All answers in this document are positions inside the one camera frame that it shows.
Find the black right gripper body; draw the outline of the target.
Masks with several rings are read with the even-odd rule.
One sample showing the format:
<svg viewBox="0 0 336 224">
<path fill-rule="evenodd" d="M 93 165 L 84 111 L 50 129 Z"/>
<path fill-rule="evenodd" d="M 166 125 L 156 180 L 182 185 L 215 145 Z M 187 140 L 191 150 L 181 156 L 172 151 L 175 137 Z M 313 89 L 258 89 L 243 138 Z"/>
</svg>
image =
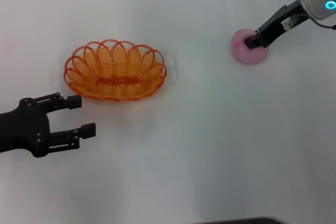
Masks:
<svg viewBox="0 0 336 224">
<path fill-rule="evenodd" d="M 306 18 L 300 18 L 299 14 L 304 14 L 300 0 L 296 0 L 293 3 L 287 5 L 287 13 L 285 16 L 283 16 L 283 18 L 286 17 L 286 19 L 281 22 L 285 31 L 287 31 L 285 26 L 288 26 L 289 29 L 291 29 L 291 27 L 295 27 L 296 25 L 306 20 Z"/>
</svg>

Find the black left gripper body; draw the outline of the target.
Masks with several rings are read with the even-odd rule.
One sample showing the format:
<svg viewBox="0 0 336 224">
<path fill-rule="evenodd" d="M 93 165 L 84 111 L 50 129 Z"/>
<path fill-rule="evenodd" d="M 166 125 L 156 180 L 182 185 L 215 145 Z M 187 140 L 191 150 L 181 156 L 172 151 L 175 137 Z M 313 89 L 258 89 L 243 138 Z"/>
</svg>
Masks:
<svg viewBox="0 0 336 224">
<path fill-rule="evenodd" d="M 1 152 L 23 149 L 44 157 L 49 135 L 47 113 L 37 99 L 21 99 L 16 109 L 1 114 Z"/>
</svg>

